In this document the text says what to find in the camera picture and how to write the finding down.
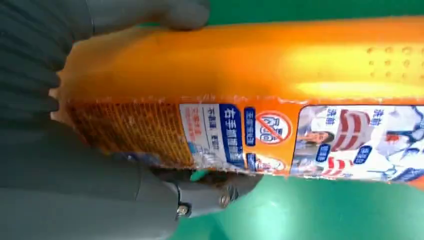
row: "green background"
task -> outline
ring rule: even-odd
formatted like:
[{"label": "green background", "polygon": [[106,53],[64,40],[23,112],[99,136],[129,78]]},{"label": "green background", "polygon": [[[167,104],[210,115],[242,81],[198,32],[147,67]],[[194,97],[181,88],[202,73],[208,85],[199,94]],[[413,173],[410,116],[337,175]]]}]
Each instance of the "green background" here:
[{"label": "green background", "polygon": [[[209,24],[404,15],[424,15],[424,1],[212,0]],[[227,210],[181,220],[171,239],[424,240],[424,191],[406,185],[266,176]]]}]

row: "metal bolt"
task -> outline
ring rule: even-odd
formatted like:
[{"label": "metal bolt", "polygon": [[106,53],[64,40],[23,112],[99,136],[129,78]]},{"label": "metal bolt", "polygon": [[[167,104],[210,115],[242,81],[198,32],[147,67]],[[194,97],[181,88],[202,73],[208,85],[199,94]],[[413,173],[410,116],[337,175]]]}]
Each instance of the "metal bolt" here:
[{"label": "metal bolt", "polygon": [[231,197],[228,194],[224,194],[219,198],[219,205],[221,206],[221,208],[226,208],[228,206],[228,204],[230,204],[231,201]]},{"label": "metal bolt", "polygon": [[178,209],[176,210],[176,214],[181,217],[185,216],[189,212],[189,207],[185,205],[179,205]]}]

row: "plastic wrap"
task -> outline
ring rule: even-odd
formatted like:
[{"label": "plastic wrap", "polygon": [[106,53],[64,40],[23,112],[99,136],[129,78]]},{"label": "plastic wrap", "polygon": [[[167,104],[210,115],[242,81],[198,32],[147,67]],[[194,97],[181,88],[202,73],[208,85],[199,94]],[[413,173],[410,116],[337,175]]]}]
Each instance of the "plastic wrap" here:
[{"label": "plastic wrap", "polygon": [[423,28],[404,17],[95,38],[61,73],[61,120],[153,166],[423,186]]}]

